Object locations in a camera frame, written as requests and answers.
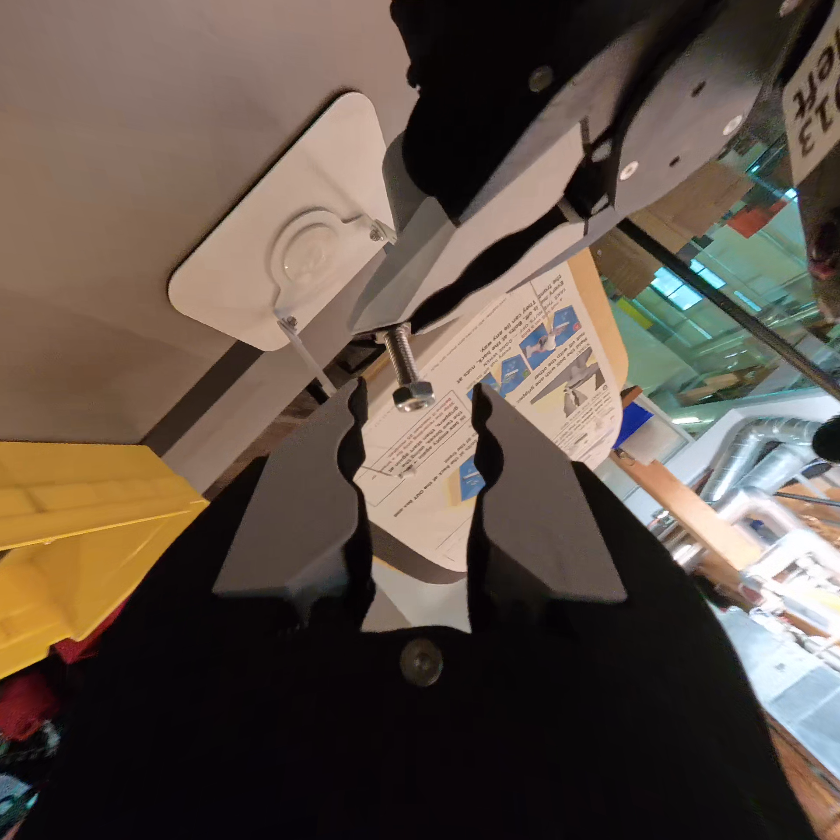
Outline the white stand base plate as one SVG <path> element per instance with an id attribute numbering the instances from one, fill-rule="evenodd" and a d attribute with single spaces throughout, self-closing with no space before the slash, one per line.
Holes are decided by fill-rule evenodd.
<path id="1" fill-rule="evenodd" d="M 278 318 L 305 329 L 381 253 L 362 226 L 393 228 L 373 102 L 339 94 L 174 270 L 182 315 L 264 352 L 289 344 Z"/>

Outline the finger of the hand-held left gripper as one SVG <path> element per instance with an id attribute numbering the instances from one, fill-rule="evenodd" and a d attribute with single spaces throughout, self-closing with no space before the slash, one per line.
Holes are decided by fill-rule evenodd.
<path id="1" fill-rule="evenodd" d="M 376 333 L 402 322 L 503 239 L 523 233 L 559 209 L 584 158 L 581 122 L 550 137 L 537 120 L 513 146 L 457 222 L 426 198 L 357 300 L 352 334 Z"/>
<path id="2" fill-rule="evenodd" d="M 413 331 L 421 333 L 459 317 L 463 305 L 482 306 L 482 295 L 493 299 L 515 290 L 554 268 L 609 232 L 618 222 L 615 212 L 588 220 L 570 220 L 563 212 L 547 212 L 531 225 L 484 248 L 453 282 L 436 290 L 413 312 Z"/>

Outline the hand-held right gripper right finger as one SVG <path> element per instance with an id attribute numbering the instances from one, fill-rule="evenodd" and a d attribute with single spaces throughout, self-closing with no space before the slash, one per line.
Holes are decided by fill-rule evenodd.
<path id="1" fill-rule="evenodd" d="M 488 385 L 472 391 L 484 484 L 467 540 L 470 629 L 538 626 L 552 605 L 628 594 L 570 458 Z"/>

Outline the clear stand bracket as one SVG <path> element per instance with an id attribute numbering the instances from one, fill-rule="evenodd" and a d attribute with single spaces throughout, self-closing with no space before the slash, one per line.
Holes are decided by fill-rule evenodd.
<path id="1" fill-rule="evenodd" d="M 320 385 L 323 393 L 328 398 L 331 398 L 336 393 L 336 388 L 330 380 L 328 374 L 316 361 L 312 353 L 310 353 L 310 351 L 302 341 L 301 336 L 298 332 L 297 320 L 293 317 L 278 318 L 276 320 L 276 323 L 280 330 L 286 335 L 290 345 L 294 348 L 296 353 L 299 355 L 303 363 L 308 368 L 309 372 L 312 375 L 312 379 Z"/>
<path id="2" fill-rule="evenodd" d="M 352 217 L 343 218 L 341 221 L 345 226 L 362 226 L 367 231 L 370 240 L 375 243 L 388 243 L 393 245 L 397 241 L 397 233 L 392 227 L 367 213 L 359 213 Z"/>

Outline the silver hex bolt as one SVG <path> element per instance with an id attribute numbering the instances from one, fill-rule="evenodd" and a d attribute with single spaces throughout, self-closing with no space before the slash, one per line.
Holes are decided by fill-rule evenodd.
<path id="1" fill-rule="evenodd" d="M 401 322 L 374 332 L 374 340 L 385 347 L 400 387 L 414 386 L 421 381 L 420 371 L 411 348 L 412 329 Z"/>

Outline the yellow plastic bin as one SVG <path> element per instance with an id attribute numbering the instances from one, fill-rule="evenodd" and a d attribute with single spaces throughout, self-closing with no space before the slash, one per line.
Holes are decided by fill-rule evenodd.
<path id="1" fill-rule="evenodd" d="M 1 677 L 89 637 L 208 501 L 146 446 L 1 443 Z"/>

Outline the silver air duct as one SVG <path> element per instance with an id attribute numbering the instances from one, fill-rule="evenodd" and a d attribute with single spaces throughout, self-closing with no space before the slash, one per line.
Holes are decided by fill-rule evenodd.
<path id="1" fill-rule="evenodd" d="M 772 496 L 806 468 L 832 464 L 813 447 L 820 426 L 792 416 L 750 418 L 738 427 L 718 458 L 700 498 L 716 508 L 736 490 L 758 490 Z"/>

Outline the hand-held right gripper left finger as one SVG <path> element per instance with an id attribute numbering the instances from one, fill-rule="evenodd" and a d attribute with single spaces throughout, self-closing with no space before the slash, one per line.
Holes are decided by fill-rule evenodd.
<path id="1" fill-rule="evenodd" d="M 375 598 L 370 522 L 354 481 L 367 396 L 363 379 L 348 381 L 270 454 L 215 595 L 278 599 L 303 626 L 362 629 Z"/>

